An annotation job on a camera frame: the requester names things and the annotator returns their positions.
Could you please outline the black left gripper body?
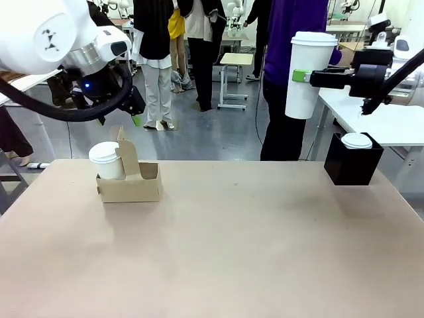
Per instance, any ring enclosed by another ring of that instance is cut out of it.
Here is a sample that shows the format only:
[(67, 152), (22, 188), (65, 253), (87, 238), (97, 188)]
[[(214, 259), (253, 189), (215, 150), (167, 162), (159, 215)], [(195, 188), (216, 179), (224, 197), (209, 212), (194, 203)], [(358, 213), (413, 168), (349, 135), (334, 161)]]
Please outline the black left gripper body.
[(83, 117), (103, 117), (115, 109), (133, 115), (133, 79), (126, 65), (105, 66), (97, 73), (79, 78), (76, 83), (82, 95), (93, 102), (83, 110)]

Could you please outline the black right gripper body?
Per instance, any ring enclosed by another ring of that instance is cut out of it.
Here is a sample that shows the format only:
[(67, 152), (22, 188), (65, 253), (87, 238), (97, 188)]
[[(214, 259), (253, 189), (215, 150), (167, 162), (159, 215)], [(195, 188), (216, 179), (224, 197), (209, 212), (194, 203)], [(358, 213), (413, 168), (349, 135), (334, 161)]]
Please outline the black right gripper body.
[(351, 97), (373, 97), (384, 84), (387, 66), (360, 64), (350, 75), (349, 95)]

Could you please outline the tall white paper cup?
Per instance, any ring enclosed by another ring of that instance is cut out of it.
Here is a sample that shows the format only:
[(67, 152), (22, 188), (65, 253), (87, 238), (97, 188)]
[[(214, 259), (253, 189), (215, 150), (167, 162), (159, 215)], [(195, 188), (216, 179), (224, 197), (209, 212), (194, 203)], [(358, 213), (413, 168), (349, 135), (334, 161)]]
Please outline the tall white paper cup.
[(319, 88), (309, 83), (313, 71), (324, 70), (338, 40), (323, 32), (296, 32), (291, 40), (291, 60), (286, 98), (286, 116), (307, 120), (312, 117)]

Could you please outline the short white lidded cup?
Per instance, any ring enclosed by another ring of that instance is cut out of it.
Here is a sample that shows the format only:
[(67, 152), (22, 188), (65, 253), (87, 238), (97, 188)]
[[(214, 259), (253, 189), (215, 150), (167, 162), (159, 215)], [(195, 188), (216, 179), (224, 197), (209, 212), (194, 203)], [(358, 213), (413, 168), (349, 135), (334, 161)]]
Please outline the short white lidded cup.
[(118, 142), (100, 142), (89, 150), (89, 159), (95, 164), (97, 174), (104, 180), (126, 178), (123, 161), (117, 155)]

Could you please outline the brown cardboard cup carrier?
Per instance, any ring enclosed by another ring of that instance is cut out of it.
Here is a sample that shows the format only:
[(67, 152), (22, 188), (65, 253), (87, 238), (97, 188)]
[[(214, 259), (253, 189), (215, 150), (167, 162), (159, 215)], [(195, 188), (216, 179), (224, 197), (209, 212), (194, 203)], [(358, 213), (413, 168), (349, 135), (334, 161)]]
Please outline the brown cardboard cup carrier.
[(123, 127), (117, 131), (119, 148), (116, 153), (123, 161), (124, 180), (104, 180), (96, 175), (97, 192), (104, 203), (157, 202), (162, 194), (160, 166), (155, 162), (140, 162), (135, 145), (127, 140)]

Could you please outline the person in purple sweater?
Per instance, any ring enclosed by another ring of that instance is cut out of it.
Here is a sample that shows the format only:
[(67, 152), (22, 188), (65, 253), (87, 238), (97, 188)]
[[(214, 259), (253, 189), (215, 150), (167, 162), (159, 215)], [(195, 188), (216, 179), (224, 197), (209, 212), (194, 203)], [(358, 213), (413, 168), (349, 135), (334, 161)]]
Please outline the person in purple sweater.
[(270, 122), (260, 153), (261, 161), (297, 161), (306, 121), (285, 115), (291, 39), (298, 31), (325, 32), (329, 0), (273, 0), (268, 23), (263, 96)]

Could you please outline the large white table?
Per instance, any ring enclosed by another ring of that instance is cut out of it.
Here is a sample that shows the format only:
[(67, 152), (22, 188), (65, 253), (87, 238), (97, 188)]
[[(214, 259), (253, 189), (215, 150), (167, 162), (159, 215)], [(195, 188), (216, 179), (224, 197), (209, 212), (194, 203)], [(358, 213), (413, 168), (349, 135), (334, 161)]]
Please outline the large white table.
[(348, 95), (347, 88), (320, 90), (316, 105), (322, 105), (323, 110), (310, 159), (317, 159), (325, 122), (332, 114), (346, 132), (368, 133), (381, 146), (391, 148), (401, 156), (403, 163), (393, 181), (395, 188), (401, 191), (424, 154), (424, 108), (383, 104), (371, 115), (363, 115), (362, 104), (361, 98)]

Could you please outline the person in white trousers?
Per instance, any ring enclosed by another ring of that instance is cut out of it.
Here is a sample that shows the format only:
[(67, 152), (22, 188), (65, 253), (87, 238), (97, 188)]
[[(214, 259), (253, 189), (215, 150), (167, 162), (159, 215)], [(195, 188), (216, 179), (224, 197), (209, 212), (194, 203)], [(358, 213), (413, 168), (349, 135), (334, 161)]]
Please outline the person in white trousers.
[(132, 57), (141, 64), (147, 116), (144, 128), (155, 129), (159, 121), (174, 128), (171, 114), (170, 34), (168, 22), (174, 13), (172, 0), (133, 0), (134, 42)]

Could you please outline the person in black outfit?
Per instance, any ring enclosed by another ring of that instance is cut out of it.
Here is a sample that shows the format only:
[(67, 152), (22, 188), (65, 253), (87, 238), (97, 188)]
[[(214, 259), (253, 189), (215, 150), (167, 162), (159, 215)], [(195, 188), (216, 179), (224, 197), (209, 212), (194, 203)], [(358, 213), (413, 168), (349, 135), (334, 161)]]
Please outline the person in black outfit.
[(272, 0), (254, 0), (244, 27), (257, 21), (256, 27), (256, 52), (254, 55), (254, 69), (251, 74), (246, 75), (248, 81), (258, 81), (262, 69), (264, 49), (268, 43), (268, 23), (272, 8)]

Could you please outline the person in yellow top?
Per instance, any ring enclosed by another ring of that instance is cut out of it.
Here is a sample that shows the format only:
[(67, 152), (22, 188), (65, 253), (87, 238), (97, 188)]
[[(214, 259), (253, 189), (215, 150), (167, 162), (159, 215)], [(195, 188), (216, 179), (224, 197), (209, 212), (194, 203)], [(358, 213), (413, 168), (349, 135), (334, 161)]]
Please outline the person in yellow top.
[(186, 66), (186, 52), (184, 46), (185, 21), (180, 10), (175, 9), (169, 23), (170, 56), (172, 62), (171, 92), (181, 93), (193, 89), (191, 78)]

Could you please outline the person in black trousers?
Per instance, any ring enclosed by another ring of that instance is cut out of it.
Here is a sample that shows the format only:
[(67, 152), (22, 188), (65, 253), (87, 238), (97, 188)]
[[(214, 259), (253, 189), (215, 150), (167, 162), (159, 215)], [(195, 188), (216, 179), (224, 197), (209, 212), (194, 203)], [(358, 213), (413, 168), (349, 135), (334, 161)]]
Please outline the person in black trousers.
[(221, 0), (177, 0), (185, 33), (200, 110), (212, 109), (213, 64), (218, 60), (227, 19)]

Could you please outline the black square box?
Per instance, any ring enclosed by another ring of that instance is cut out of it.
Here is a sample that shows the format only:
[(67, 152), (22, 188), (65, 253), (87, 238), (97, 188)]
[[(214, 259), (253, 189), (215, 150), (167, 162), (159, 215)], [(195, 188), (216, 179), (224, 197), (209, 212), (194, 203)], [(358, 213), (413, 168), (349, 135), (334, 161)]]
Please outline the black square box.
[(370, 148), (349, 149), (340, 133), (331, 139), (324, 169), (336, 186), (368, 186), (384, 152), (368, 133)]

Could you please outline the person in dark red trousers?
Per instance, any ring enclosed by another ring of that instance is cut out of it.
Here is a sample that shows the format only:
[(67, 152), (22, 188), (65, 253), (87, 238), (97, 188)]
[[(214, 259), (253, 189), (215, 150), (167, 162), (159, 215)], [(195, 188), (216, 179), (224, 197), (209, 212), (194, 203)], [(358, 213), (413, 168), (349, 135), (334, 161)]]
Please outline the person in dark red trousers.
[(0, 149), (7, 158), (19, 158), (20, 167), (30, 163), (33, 148), (14, 122), (6, 107), (0, 107)]

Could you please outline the small white rolling table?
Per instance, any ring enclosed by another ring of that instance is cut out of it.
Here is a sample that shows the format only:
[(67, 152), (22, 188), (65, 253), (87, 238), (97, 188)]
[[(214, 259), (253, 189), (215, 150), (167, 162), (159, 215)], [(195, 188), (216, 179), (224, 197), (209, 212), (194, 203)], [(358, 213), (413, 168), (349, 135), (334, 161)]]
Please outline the small white rolling table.
[(246, 94), (233, 94), (228, 92), (228, 67), (229, 66), (251, 66), (253, 60), (252, 54), (244, 53), (225, 53), (221, 59), (222, 68), (220, 71), (221, 82), (219, 92), (219, 103), (217, 104), (218, 109), (241, 109), (246, 111), (246, 105), (236, 105), (225, 103), (226, 100), (241, 100), (246, 101), (248, 95)]

